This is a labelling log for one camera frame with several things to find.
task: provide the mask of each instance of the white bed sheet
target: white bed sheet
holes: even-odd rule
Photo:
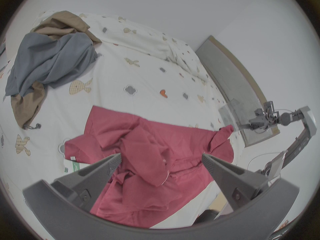
[[[39,16],[34,26],[53,13],[48,11]],[[58,147],[66,139],[83,134],[93,105],[173,125],[216,131],[224,126],[218,109],[226,101],[185,42],[118,16],[78,15],[102,40],[102,44],[95,46],[101,56],[78,78],[88,83],[87,89],[71,95],[71,83],[56,89],[49,87],[47,97],[32,122],[32,125],[42,125],[39,130],[18,127],[9,97],[0,106],[0,134],[3,136],[0,170],[4,172],[1,180],[8,186],[9,196],[23,218],[43,239],[48,240],[52,237],[26,206],[22,190],[40,179],[51,183],[55,178],[85,166],[66,161]],[[130,64],[126,58],[138,62]],[[14,59],[0,79],[1,97],[5,94]],[[167,98],[160,94],[161,90],[165,90]],[[31,152],[30,156],[25,151],[16,153],[18,135],[22,139],[30,138],[25,145]],[[234,150],[233,164],[237,164],[245,145],[238,132],[229,139]],[[219,192],[217,184],[210,183],[196,198],[153,228],[192,225]]]

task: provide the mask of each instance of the red fabric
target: red fabric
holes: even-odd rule
[[[232,126],[202,130],[93,106],[84,134],[65,143],[65,157],[92,164],[121,153],[121,164],[90,212],[112,222],[150,228],[213,181],[201,162],[203,153],[233,161],[228,140],[232,132]]]

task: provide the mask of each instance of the blue-gray fabric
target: blue-gray fabric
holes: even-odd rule
[[[78,78],[96,60],[92,40],[85,33],[66,34],[59,40],[47,35],[24,36],[8,77],[6,96],[32,92],[35,81],[52,88]]]

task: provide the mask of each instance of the white wall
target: white wall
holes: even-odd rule
[[[27,0],[6,35],[8,59],[37,15],[54,9],[119,14],[185,40],[194,50],[213,35],[243,63],[276,108],[309,105],[320,124],[320,46],[293,0]],[[280,135],[244,150],[242,166],[258,154],[286,149],[302,131],[300,123],[279,128]],[[302,211],[319,181],[319,139],[320,133],[282,171],[283,178],[300,187],[286,219]],[[259,157],[249,169],[263,168],[273,157]]]
[[[255,0],[216,38],[242,62],[276,109],[294,111],[308,105],[320,124],[319,39],[294,0]],[[259,154],[286,150],[303,126],[296,122],[279,129],[274,138],[245,148],[240,165],[247,168]],[[263,169],[274,156],[254,159],[249,169]],[[319,165],[320,132],[281,172],[300,187],[285,219],[294,219],[305,208],[319,182]]]

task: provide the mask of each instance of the brown garment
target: brown garment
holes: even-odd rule
[[[84,32],[93,44],[101,43],[101,40],[88,30],[89,28],[90,26],[79,16],[64,10],[52,14],[30,32],[48,35],[53,40],[57,40],[66,34]]]
[[[33,92],[23,98],[20,94],[11,96],[11,106],[18,125],[24,129],[29,126],[41,107],[41,102],[45,97],[45,89],[42,83],[34,82]]]

